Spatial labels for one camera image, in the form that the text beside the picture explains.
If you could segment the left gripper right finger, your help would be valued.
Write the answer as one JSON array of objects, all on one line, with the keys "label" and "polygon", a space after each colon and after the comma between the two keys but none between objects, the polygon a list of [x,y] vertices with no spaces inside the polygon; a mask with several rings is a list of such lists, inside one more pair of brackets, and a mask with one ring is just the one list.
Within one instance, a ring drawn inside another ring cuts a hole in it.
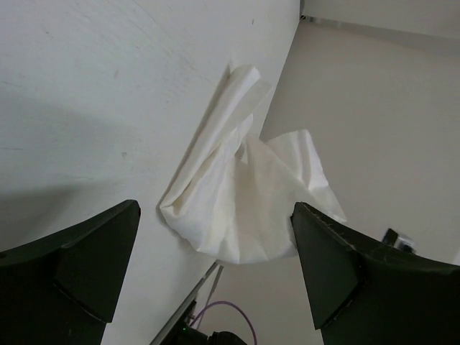
[{"label": "left gripper right finger", "polygon": [[459,267],[392,247],[307,203],[291,217],[325,344],[457,344]]}]

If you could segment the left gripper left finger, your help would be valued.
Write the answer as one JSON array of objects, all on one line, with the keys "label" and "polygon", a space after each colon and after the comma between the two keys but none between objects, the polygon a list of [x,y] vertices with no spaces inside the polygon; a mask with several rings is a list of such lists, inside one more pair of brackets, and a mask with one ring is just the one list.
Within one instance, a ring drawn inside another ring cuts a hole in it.
[{"label": "left gripper left finger", "polygon": [[100,344],[114,318],[141,208],[126,200],[1,253],[2,344]]}]

